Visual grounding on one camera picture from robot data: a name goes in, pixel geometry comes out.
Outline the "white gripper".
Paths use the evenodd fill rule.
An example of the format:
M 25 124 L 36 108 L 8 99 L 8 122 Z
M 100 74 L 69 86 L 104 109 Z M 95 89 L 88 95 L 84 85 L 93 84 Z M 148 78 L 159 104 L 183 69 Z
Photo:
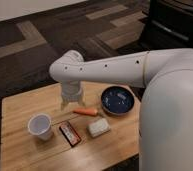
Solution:
M 84 106 L 83 101 L 80 101 L 83 96 L 83 88 L 80 81 L 64 82 L 61 84 L 61 97 L 64 100 L 61 102 L 61 110 L 64 110 L 69 102 L 78 102 L 80 106 Z

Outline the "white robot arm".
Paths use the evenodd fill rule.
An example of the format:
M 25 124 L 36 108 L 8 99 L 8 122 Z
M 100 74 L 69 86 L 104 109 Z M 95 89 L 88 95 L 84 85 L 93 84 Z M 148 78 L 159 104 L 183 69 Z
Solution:
M 50 65 L 62 98 L 83 81 L 145 90 L 139 114 L 139 171 L 193 171 L 193 48 L 162 49 L 85 61 L 69 50 Z

